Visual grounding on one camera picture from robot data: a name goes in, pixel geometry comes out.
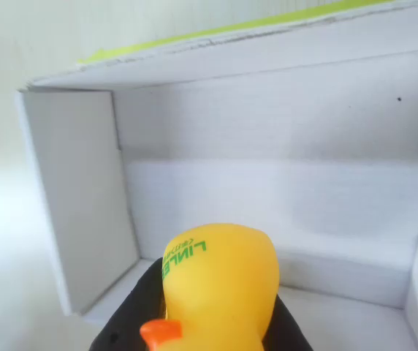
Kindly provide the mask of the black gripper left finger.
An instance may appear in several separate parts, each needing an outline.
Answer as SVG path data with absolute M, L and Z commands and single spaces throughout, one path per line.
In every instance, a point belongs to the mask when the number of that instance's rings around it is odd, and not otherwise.
M 92 341 L 89 350 L 148 350 L 140 328 L 146 322 L 162 318 L 164 307 L 162 258 L 159 258 L 138 279 L 136 286 Z

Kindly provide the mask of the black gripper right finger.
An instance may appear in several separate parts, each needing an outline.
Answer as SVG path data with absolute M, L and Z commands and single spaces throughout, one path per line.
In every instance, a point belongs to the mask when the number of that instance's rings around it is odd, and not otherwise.
M 270 324 L 262 344 L 266 351 L 313 351 L 279 295 L 276 296 Z

